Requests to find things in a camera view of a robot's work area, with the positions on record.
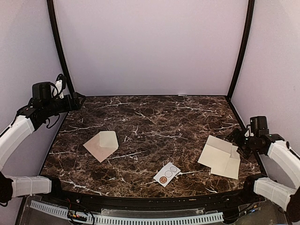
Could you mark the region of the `pink envelope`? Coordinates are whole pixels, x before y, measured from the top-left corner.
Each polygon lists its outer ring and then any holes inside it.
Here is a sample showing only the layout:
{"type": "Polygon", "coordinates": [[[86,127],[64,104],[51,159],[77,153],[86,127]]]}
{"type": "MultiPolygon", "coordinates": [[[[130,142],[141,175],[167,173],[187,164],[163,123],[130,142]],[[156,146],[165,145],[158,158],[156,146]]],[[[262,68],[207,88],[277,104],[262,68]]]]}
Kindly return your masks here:
{"type": "Polygon", "coordinates": [[[102,163],[119,148],[119,143],[115,131],[100,131],[83,146],[97,161],[102,163]]]}

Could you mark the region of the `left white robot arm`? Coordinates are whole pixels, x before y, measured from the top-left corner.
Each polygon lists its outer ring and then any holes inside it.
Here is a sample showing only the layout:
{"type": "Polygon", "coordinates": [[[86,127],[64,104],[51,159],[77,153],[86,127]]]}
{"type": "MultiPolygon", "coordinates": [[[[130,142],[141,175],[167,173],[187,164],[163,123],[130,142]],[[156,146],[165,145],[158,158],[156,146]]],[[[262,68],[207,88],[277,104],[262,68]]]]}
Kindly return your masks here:
{"type": "MultiPolygon", "coordinates": [[[[13,122],[0,135],[0,167],[4,165],[18,146],[43,124],[52,128],[50,118],[60,117],[62,113],[79,110],[86,97],[77,92],[64,95],[65,82],[62,79],[40,82],[32,86],[32,98],[20,108],[13,122]]],[[[0,204],[6,207],[16,197],[47,194],[55,204],[66,201],[66,193],[61,190],[60,180],[45,176],[0,175],[0,204]]]]}

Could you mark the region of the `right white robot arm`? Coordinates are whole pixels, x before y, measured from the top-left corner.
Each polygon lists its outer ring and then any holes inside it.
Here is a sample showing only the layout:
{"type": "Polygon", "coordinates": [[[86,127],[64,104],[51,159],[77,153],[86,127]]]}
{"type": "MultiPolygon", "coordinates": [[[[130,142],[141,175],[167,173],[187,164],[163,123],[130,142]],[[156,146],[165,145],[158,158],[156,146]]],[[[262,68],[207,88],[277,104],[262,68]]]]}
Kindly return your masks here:
{"type": "Polygon", "coordinates": [[[271,134],[266,116],[250,118],[245,131],[234,129],[226,140],[238,145],[237,152],[248,159],[252,153],[266,155],[275,161],[291,179],[294,187],[287,187],[257,174],[246,178],[239,199],[250,203],[260,195],[283,209],[291,222],[300,220],[300,157],[279,134],[271,134]]]}

